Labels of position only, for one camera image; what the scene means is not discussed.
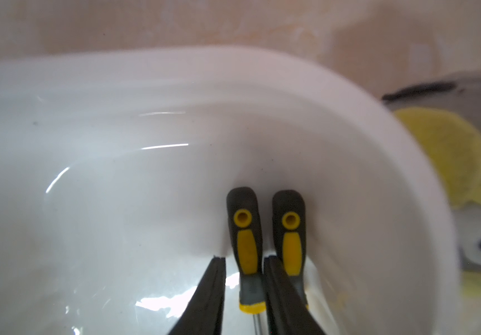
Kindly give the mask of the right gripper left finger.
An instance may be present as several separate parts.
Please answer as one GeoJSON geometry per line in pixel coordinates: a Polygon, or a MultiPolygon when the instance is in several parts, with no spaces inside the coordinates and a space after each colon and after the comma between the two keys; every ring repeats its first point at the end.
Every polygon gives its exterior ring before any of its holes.
{"type": "Polygon", "coordinates": [[[225,281],[225,258],[212,258],[185,311],[169,334],[221,335],[225,281]]]}

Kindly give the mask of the white plastic storage box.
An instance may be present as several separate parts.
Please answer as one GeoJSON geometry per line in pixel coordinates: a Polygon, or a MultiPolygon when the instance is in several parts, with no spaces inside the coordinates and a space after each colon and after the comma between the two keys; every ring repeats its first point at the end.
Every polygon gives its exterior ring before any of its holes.
{"type": "Polygon", "coordinates": [[[438,179],[377,99],[249,47],[0,63],[0,334],[166,334],[211,258],[239,309],[226,196],[306,201],[306,293],[327,334],[455,334],[456,232],[438,179]]]}

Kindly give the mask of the yellow black file tool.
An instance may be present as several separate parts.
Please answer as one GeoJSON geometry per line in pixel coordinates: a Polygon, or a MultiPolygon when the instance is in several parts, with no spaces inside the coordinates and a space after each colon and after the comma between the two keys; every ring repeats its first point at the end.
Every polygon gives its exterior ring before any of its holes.
{"type": "Polygon", "coordinates": [[[266,311],[266,293],[257,196],[250,187],[243,186],[229,191],[226,202],[229,236],[239,268],[239,309],[253,317],[254,333],[262,334],[261,314],[266,311]]]}
{"type": "Polygon", "coordinates": [[[282,190],[273,196],[272,210],[276,254],[303,305],[309,307],[304,286],[306,204],[299,192],[282,190]]]}

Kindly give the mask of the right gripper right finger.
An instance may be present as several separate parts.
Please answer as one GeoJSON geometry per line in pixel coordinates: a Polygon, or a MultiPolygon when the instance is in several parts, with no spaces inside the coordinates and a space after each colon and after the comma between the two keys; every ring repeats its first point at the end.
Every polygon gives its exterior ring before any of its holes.
{"type": "Polygon", "coordinates": [[[269,334],[324,335],[277,256],[264,258],[264,286],[269,334]]]}

